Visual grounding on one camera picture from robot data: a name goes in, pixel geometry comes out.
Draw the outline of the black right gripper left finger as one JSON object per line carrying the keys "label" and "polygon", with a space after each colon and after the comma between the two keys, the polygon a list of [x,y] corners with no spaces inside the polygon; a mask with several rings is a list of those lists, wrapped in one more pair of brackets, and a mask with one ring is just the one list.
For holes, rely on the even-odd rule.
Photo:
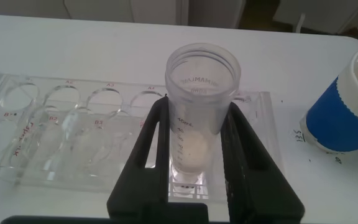
{"label": "black right gripper left finger", "polygon": [[[146,168],[155,131],[158,131],[155,167]],[[110,218],[132,218],[151,203],[168,202],[170,160],[168,97],[151,107],[130,156],[107,201]]]}

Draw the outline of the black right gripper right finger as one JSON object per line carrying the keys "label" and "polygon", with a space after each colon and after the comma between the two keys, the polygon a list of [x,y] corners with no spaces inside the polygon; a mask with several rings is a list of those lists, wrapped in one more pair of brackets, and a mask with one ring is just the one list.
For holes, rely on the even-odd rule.
{"label": "black right gripper right finger", "polygon": [[221,128],[231,223],[299,223],[305,207],[235,103]]}

